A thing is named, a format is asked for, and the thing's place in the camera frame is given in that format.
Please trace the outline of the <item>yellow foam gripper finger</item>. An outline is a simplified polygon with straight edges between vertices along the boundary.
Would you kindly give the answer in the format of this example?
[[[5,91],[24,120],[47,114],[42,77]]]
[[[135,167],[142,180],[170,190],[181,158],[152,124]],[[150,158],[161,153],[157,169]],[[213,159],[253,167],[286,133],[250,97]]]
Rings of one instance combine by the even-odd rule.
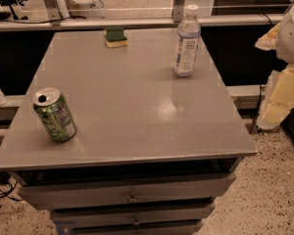
[[[264,51],[275,50],[278,30],[279,23],[259,38],[255,43],[255,47]]]
[[[257,126],[271,130],[278,127],[294,108],[294,65],[283,71],[273,70],[269,76],[265,98],[259,109]]]

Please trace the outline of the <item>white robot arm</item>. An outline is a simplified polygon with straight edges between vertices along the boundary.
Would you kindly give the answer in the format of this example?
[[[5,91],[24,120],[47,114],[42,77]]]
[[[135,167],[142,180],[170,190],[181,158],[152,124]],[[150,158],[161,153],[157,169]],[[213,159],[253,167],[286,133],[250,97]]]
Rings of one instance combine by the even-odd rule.
[[[265,51],[275,50],[276,57],[287,63],[283,71],[273,71],[269,76],[259,109],[257,126],[269,130],[279,126],[294,108],[294,5],[255,46]]]

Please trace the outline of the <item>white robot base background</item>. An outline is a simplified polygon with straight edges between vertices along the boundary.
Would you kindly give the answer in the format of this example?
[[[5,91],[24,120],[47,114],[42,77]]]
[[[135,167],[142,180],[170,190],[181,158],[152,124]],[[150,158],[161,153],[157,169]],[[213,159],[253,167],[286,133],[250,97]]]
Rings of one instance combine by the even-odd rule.
[[[102,0],[56,0],[62,18],[99,18],[105,17]]]

